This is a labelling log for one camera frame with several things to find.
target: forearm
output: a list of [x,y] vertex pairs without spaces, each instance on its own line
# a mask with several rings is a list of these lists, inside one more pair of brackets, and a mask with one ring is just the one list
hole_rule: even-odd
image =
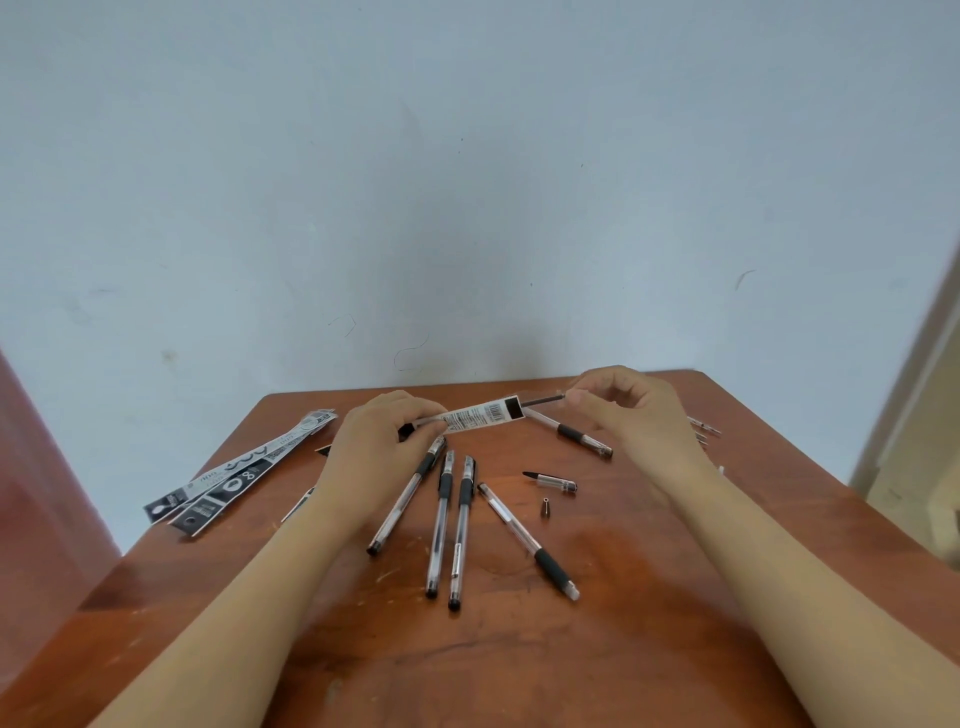
[[94,721],[257,726],[321,580],[349,534],[320,489]]
[[728,480],[666,490],[817,725],[960,724],[960,668]]

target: table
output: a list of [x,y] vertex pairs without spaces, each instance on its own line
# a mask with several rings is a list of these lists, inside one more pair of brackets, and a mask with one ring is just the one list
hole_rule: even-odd
[[[960,662],[960,579],[805,457],[707,376],[660,373],[689,414],[721,429],[708,453],[817,556]],[[461,407],[560,379],[414,387]],[[345,414],[383,390],[270,395],[208,466],[284,432],[311,409]],[[617,447],[613,437],[594,432]],[[195,542],[151,528],[0,697],[4,726],[86,725],[247,564],[314,483],[324,459],[288,456]],[[276,690],[269,726],[809,725],[717,572],[622,453],[604,462],[521,421],[451,437],[577,583],[571,602],[481,497],[474,501],[463,610],[446,608],[455,507],[441,598],[423,597],[436,471],[376,557],[384,514],[327,575]],[[522,470],[580,483],[576,497]],[[552,518],[542,522],[540,500]]]

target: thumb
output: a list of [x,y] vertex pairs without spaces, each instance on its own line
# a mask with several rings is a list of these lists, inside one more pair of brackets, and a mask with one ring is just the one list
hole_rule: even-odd
[[620,437],[626,412],[619,404],[602,400],[586,389],[571,389],[566,393],[565,400],[574,411],[587,415],[605,430]]
[[410,453],[411,458],[416,458],[417,462],[420,462],[433,441],[445,432],[446,422],[443,420],[427,423],[423,427],[418,427],[401,447]]

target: hand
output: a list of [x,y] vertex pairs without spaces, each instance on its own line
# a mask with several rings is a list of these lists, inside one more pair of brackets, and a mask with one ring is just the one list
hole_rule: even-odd
[[668,495],[714,471],[667,382],[626,367],[591,369],[578,376],[566,404],[623,443],[627,456]]
[[314,498],[325,501],[345,529],[356,530],[385,500],[398,495],[430,444],[444,434],[446,423],[428,423],[404,443],[396,431],[445,411],[441,404],[402,390],[350,410],[333,440]]

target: person's right arm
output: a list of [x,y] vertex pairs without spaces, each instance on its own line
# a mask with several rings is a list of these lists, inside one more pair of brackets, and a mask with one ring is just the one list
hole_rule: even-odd
[[668,383],[591,370],[566,402],[616,436],[667,496],[818,726],[960,726],[960,667],[718,473]]

